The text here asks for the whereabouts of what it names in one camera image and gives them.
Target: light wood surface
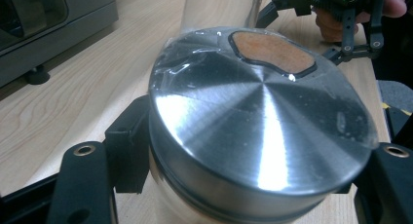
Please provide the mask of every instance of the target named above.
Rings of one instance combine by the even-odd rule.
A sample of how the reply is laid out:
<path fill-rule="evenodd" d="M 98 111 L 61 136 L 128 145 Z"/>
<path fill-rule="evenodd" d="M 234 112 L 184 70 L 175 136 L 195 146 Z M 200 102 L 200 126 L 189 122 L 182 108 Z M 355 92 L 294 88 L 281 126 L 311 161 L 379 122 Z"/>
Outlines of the light wood surface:
<path fill-rule="evenodd" d="M 117 0 L 120 18 L 111 28 L 45 64 L 54 68 L 48 83 L 23 86 L 0 101 L 2 196 L 58 172 L 69 147 L 104 139 L 116 117 L 146 94 L 153 61 L 179 31 L 184 2 Z M 322 42 L 314 15 L 281 12 L 269 28 L 318 53 L 330 46 Z M 362 33 L 357 38 L 362 41 Z M 370 60 L 354 59 L 339 68 L 373 116 L 380 141 L 389 141 Z M 118 194 L 120 222 L 155 223 L 154 189 L 149 175 L 143 194 Z M 357 223 L 354 191 L 329 196 L 295 223 Z"/>

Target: screw hole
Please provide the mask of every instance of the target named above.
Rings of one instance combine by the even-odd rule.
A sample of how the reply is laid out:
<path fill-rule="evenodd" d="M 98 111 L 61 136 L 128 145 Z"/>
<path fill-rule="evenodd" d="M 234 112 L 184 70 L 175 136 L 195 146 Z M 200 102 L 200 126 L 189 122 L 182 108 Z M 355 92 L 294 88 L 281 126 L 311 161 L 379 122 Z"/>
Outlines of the screw hole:
<path fill-rule="evenodd" d="M 84 223 L 86 219 L 88 219 L 90 214 L 91 213 L 85 208 L 79 209 L 77 211 L 72 212 L 72 214 L 70 214 L 70 216 L 67 218 L 67 223 L 69 224 Z"/>
<path fill-rule="evenodd" d="M 91 154 L 96 148 L 93 145 L 84 145 L 75 150 L 73 153 L 76 156 L 86 156 Z"/>
<path fill-rule="evenodd" d="M 386 146 L 385 151 L 388 154 L 399 158 L 408 158 L 410 156 L 408 152 L 394 146 Z"/>

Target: machine foot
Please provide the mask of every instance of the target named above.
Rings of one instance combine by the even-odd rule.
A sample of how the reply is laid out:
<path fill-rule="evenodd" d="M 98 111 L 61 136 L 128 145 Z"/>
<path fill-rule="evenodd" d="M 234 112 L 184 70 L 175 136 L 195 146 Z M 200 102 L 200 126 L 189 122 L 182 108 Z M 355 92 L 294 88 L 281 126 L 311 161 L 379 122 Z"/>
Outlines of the machine foot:
<path fill-rule="evenodd" d="M 30 85 L 41 85 L 50 79 L 50 75 L 43 65 L 38 65 L 24 74 L 26 82 Z"/>

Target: brown wax patch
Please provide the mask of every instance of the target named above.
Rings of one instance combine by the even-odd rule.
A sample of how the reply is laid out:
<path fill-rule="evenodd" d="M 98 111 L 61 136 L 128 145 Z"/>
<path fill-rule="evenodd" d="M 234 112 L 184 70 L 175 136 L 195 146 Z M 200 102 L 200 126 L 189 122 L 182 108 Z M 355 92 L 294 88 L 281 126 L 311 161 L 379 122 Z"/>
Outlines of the brown wax patch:
<path fill-rule="evenodd" d="M 303 72 L 315 63 L 312 56 L 278 36 L 239 31 L 232 39 L 244 58 L 271 63 L 288 74 Z"/>

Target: human hand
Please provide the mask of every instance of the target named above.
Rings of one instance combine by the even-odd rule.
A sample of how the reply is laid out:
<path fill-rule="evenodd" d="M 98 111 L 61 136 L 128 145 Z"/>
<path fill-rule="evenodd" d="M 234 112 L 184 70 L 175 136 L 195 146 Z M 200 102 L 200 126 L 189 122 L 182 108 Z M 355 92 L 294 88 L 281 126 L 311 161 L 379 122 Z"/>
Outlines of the human hand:
<path fill-rule="evenodd" d="M 384 0 L 383 16 L 390 18 L 399 18 L 407 11 L 404 0 Z M 327 42 L 340 42 L 343 35 L 343 24 L 327 11 L 315 8 L 317 14 L 316 25 L 319 27 L 321 36 Z M 370 21 L 370 15 L 362 12 L 356 16 L 356 23 Z M 358 32 L 358 26 L 355 25 L 355 33 Z"/>

